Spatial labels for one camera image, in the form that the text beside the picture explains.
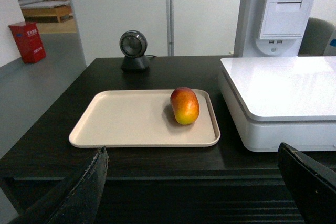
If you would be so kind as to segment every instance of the white kiosk machine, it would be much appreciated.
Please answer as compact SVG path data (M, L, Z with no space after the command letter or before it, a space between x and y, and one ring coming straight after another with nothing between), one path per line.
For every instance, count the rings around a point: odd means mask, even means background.
M313 0L241 0L218 81L244 146L336 150L336 57L298 57Z

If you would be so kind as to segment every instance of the dark wooden table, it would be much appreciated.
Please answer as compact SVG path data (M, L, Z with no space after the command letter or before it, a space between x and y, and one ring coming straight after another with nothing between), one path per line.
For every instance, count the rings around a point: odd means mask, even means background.
M0 160L0 177L7 181L10 178L24 181L26 178L52 180L67 176L93 152L93 149L73 147L68 137L99 92L188 86L210 95L221 132L218 143L211 147L109 148L107 180L119 183L170 181L175 185L188 181L188 185L191 182L197 182L198 186L218 183L218 186L239 188L266 186L263 191L274 191L272 186L279 186L277 188L284 190L277 153L253 153L245 149L240 140L218 88L217 76L223 57L156 57L151 59L150 68L142 73L123 72L120 69L123 58L96 59ZM336 169L335 152L307 154ZM244 188L244 197L253 199L255 195L248 196L250 190ZM281 190L274 192L275 198L286 194ZM288 197L287 194L278 199L287 200ZM269 197L255 199L269 200Z

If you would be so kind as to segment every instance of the red fire extinguisher box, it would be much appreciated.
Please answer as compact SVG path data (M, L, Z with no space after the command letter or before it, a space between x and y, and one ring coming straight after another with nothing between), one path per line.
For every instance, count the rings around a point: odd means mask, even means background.
M36 22L20 22L9 26L24 63L36 63L46 56Z

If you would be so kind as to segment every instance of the beige tray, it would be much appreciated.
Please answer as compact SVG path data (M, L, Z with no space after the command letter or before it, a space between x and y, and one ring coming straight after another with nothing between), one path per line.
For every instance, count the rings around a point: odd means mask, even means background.
M190 125L176 122L173 90L122 90L98 93L69 136L79 148L199 147L218 142L220 132L208 93L193 90L200 115Z

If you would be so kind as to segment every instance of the mango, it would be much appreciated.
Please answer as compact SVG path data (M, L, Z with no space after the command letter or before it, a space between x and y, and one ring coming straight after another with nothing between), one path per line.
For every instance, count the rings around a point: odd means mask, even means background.
M199 116L199 103L196 94L188 87L179 87L170 96L170 104L179 124L194 123Z

